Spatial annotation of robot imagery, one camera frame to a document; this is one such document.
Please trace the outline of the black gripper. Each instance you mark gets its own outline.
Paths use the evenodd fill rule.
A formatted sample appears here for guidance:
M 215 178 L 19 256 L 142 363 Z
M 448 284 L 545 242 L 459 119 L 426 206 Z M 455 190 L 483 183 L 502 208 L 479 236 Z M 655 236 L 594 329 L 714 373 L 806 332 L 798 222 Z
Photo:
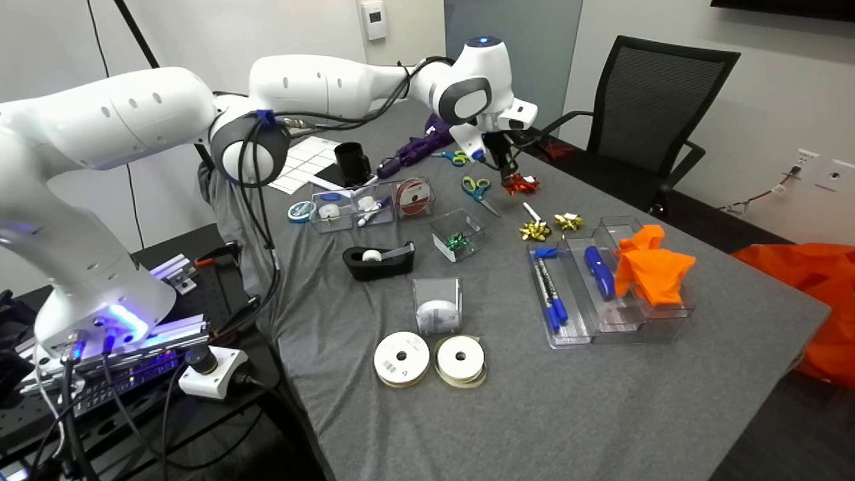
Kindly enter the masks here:
M 502 167 L 502 178 L 515 178 L 519 165 L 510 153 L 510 138 L 502 131 L 483 134 L 483 146 L 490 149 L 498 167 Z

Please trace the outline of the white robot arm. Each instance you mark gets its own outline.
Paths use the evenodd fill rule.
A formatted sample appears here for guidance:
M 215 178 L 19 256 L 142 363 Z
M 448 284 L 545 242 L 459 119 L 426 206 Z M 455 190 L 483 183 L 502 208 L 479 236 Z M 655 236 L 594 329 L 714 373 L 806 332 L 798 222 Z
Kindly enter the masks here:
M 395 98 L 418 98 L 480 159 L 486 135 L 524 131 L 536 107 L 512 94 L 507 46 L 475 36 L 452 61 L 414 67 L 280 53 L 248 69 L 243 97 L 215 94 L 185 67 L 140 69 L 0 107 L 0 237 L 50 284 L 36 342 L 61 358 L 101 342 L 140 344 L 172 313 L 177 292 L 132 262 L 88 212 L 48 190 L 58 174 L 108 170 L 177 143 L 207 142 L 241 183 L 273 182 L 288 154 L 287 122 L 364 125 Z

